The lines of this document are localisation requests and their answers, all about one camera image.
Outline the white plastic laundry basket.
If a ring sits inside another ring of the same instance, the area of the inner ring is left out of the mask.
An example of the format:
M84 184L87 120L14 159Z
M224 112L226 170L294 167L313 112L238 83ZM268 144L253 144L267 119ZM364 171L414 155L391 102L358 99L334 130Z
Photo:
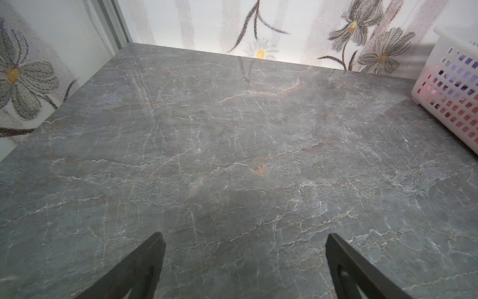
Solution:
M412 90L425 108L474 153L478 151L478 33L436 26L433 50Z

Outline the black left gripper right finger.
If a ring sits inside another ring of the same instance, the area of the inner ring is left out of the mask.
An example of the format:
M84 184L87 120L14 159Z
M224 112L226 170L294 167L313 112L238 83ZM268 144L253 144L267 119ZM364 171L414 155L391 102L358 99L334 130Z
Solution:
M327 237L326 259L339 299L409 299L411 296L367 261L341 236Z

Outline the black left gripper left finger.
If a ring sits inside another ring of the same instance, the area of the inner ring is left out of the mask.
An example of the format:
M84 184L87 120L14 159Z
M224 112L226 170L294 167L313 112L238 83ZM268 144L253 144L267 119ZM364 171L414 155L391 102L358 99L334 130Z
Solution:
M152 299L156 292L166 243L160 232L152 234L78 299Z

